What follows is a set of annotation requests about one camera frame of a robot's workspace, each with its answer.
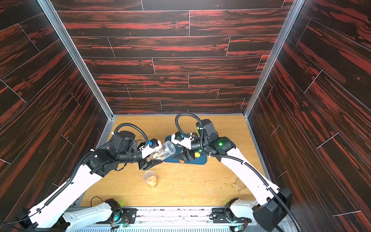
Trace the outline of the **clear plastic jar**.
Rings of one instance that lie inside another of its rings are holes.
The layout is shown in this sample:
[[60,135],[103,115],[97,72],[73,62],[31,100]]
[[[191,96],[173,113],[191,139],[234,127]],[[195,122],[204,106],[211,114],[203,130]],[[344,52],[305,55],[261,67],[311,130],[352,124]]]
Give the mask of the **clear plastic jar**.
[[147,161],[150,160],[165,160],[166,158],[174,155],[176,153],[175,145],[171,141],[166,141],[163,146],[157,150],[152,152],[146,159]]

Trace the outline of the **clear round jar lid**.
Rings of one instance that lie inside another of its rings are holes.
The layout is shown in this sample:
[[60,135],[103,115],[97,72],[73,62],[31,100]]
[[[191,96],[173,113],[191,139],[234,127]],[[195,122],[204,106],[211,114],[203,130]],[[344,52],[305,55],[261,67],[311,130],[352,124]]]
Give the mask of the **clear round jar lid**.
[[239,178],[236,179],[235,185],[236,185],[238,190],[244,190],[244,189],[247,188],[247,186]]

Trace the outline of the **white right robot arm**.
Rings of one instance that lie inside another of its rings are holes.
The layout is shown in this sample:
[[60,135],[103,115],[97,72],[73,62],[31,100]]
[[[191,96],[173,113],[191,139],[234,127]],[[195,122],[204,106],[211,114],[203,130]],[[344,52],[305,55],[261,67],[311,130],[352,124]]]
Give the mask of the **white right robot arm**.
[[[181,117],[196,119],[198,133],[183,132],[178,122]],[[191,113],[180,113],[175,117],[175,125],[178,131],[172,135],[171,142],[183,147],[185,162],[195,158],[198,154],[216,158],[236,174],[257,201],[253,206],[246,201],[233,198],[224,206],[223,213],[212,213],[210,219],[221,218],[234,223],[235,226],[231,228],[232,232],[242,232],[252,220],[267,232],[274,229],[281,232],[282,228],[279,227],[279,223],[289,216],[296,230],[302,231],[302,227],[290,209],[291,191],[278,187],[264,177],[244,157],[231,139],[218,135],[210,120],[200,119]]]

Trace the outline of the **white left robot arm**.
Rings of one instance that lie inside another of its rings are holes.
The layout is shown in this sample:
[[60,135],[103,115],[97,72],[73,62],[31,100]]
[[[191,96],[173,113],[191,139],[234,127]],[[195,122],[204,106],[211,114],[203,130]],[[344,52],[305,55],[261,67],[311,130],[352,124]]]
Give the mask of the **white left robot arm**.
[[14,223],[26,232],[74,232],[97,222],[125,223],[122,207],[114,199],[80,211],[67,210],[78,197],[111,171],[120,171],[118,166],[122,163],[137,163],[141,170],[162,163],[159,159],[148,160],[152,153],[161,148],[159,140],[149,140],[139,127],[131,123],[120,124],[108,142],[88,152],[76,164],[71,176],[61,187],[24,211]]

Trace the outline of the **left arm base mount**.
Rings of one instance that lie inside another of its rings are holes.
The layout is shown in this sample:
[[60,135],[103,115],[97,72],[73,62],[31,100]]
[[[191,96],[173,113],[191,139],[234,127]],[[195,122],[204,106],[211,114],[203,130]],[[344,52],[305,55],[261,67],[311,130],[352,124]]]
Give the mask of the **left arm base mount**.
[[108,199],[104,201],[111,207],[111,215],[108,220],[102,223],[110,225],[118,225],[121,227],[128,227],[134,224],[137,217],[137,208],[122,207],[115,199]]

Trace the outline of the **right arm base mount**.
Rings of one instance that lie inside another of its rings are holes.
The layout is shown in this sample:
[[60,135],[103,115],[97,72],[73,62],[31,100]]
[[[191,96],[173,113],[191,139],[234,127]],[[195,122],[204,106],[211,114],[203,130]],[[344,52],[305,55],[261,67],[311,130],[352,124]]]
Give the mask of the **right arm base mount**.
[[249,223],[252,222],[250,218],[236,217],[231,210],[232,203],[235,203],[238,198],[233,198],[223,208],[212,208],[212,213],[209,215],[209,219],[213,223],[241,223],[241,225],[230,226],[231,232],[243,232]]

